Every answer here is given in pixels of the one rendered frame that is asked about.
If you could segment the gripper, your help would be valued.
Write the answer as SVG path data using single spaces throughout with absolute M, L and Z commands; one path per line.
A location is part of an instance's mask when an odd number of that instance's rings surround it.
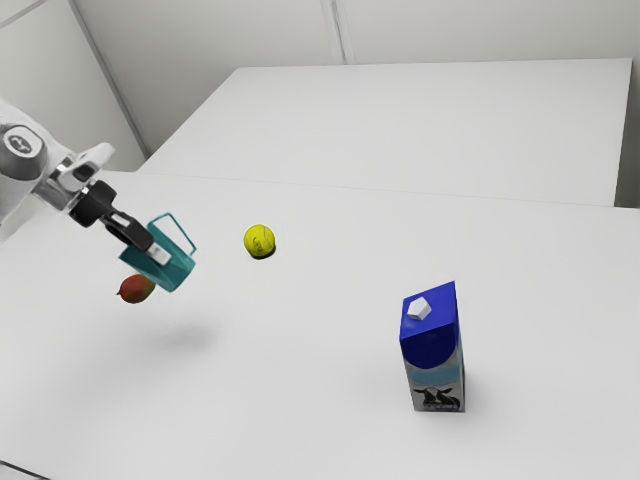
M 116 196 L 117 192 L 110 185 L 96 180 L 82 190 L 68 215 L 84 228 L 102 220 L 106 229 L 117 239 L 158 265 L 165 266 L 170 260 L 170 253 L 155 241 L 152 233 L 138 220 L 113 207 Z

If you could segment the teal faceted mug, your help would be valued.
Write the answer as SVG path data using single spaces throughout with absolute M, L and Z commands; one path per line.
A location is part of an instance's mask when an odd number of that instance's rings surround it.
M 190 246 L 189 251 L 183 250 L 161 228 L 158 227 L 157 223 L 164 219 L 170 220 L 175 225 L 183 238 L 188 242 Z M 169 262 L 165 266 L 160 266 L 151 258 L 141 254 L 130 246 L 125 248 L 125 250 L 120 254 L 119 259 L 128 264 L 138 273 L 151 279 L 160 288 L 167 292 L 174 292 L 192 273 L 196 265 L 193 255 L 197 248 L 174 215 L 170 212 L 159 215 L 144 227 L 152 233 L 155 241 L 170 253 Z

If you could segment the red green mango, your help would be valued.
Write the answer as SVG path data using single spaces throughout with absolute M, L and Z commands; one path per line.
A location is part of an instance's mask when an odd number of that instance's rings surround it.
M 155 290 L 156 283 L 142 274 L 134 274 L 125 278 L 117 291 L 117 295 L 126 303 L 144 302 Z

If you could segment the yellow tennis ball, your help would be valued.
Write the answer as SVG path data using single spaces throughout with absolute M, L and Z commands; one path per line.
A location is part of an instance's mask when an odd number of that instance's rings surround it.
M 250 226 L 244 233 L 243 244 L 248 254 L 256 259 L 267 258 L 276 251 L 275 234 L 263 224 Z

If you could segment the blue milk carton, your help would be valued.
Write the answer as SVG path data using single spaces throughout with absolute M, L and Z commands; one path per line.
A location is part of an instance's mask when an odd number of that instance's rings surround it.
M 465 365 L 453 281 L 403 300 L 399 344 L 417 412 L 465 410 Z

